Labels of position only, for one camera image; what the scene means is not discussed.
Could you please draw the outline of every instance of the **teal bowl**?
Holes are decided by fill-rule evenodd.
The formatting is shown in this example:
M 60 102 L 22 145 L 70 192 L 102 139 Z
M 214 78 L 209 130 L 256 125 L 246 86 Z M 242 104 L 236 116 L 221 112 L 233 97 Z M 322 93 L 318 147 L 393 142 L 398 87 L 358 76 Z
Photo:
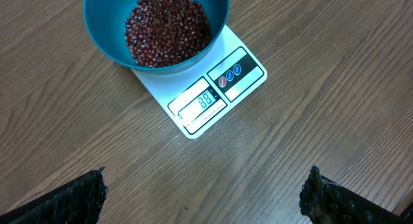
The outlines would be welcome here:
M 211 42 L 200 53 L 182 63 L 163 67 L 148 68 L 134 63 L 125 45 L 125 19 L 138 0 L 84 0 L 83 16 L 86 28 L 96 46 L 110 59 L 128 68 L 154 74 L 173 74 L 186 70 L 202 58 L 212 48 L 218 35 L 227 23 L 230 0 L 195 0 L 199 1 L 211 27 Z

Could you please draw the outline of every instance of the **pile of red beans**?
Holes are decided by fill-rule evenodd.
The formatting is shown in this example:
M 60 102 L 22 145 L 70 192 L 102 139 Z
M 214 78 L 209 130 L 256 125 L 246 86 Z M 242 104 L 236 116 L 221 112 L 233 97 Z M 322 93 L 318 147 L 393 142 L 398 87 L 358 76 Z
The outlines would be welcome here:
M 201 3 L 192 0 L 139 0 L 126 20 L 125 40 L 135 63 L 160 68 L 183 62 L 210 42 Z

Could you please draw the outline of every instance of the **wood grain surface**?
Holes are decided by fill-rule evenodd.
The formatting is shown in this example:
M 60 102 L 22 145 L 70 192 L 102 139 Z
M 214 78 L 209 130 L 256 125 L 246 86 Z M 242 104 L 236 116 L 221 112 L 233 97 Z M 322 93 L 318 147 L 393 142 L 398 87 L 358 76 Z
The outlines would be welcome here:
M 312 165 L 388 210 L 411 194 L 413 0 L 231 0 L 268 80 L 197 141 L 82 8 L 0 0 L 0 214 L 101 166 L 99 223 L 309 223 Z

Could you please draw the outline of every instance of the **blue button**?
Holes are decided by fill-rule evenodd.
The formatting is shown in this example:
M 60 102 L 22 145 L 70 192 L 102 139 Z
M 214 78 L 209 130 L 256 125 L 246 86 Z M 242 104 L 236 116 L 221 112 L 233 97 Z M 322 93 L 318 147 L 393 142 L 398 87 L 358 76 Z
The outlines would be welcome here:
M 235 75 L 240 75 L 240 73 L 241 73 L 241 66 L 240 65 L 235 65 L 234 66 L 234 74 Z
M 234 73 L 232 71 L 227 72 L 227 81 L 232 81 L 234 79 Z

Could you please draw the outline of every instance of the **digital kitchen scale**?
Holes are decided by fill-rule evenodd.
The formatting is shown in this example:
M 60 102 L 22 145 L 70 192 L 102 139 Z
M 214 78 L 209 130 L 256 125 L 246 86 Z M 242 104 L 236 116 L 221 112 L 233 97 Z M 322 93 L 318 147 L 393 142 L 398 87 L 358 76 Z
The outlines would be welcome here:
M 132 70 L 189 139 L 197 139 L 267 79 L 267 71 L 227 27 L 192 68 L 170 75 Z

